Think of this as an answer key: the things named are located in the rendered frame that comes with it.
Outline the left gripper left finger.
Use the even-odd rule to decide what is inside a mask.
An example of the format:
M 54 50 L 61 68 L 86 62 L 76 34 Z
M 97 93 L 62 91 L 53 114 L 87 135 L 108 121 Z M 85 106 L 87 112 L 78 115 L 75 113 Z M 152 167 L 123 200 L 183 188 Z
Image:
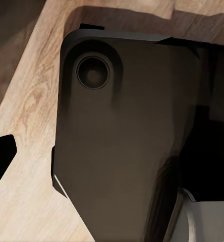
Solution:
M 0 179 L 17 153 L 16 142 L 12 134 L 0 137 Z

